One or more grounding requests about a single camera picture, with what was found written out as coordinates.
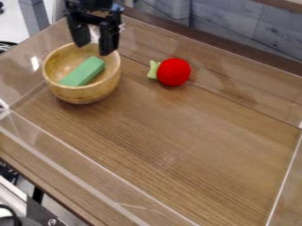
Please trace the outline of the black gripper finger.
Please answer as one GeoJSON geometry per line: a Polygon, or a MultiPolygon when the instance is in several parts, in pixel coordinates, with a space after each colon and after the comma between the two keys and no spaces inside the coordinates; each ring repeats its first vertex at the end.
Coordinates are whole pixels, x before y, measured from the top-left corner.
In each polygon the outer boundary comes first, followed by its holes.
{"type": "Polygon", "coordinates": [[[65,19],[73,43],[81,48],[91,42],[91,34],[86,19],[79,14],[67,14],[65,19]]]}
{"type": "Polygon", "coordinates": [[[120,20],[110,19],[99,24],[99,52],[102,56],[110,55],[119,46],[120,20]]]}

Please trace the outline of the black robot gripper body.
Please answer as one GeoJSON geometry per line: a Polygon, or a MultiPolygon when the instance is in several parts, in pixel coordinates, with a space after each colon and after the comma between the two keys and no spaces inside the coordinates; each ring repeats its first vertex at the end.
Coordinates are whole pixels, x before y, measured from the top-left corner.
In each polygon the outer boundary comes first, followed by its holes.
{"type": "Polygon", "coordinates": [[[64,0],[65,16],[77,23],[95,24],[124,12],[115,0],[64,0]]]}

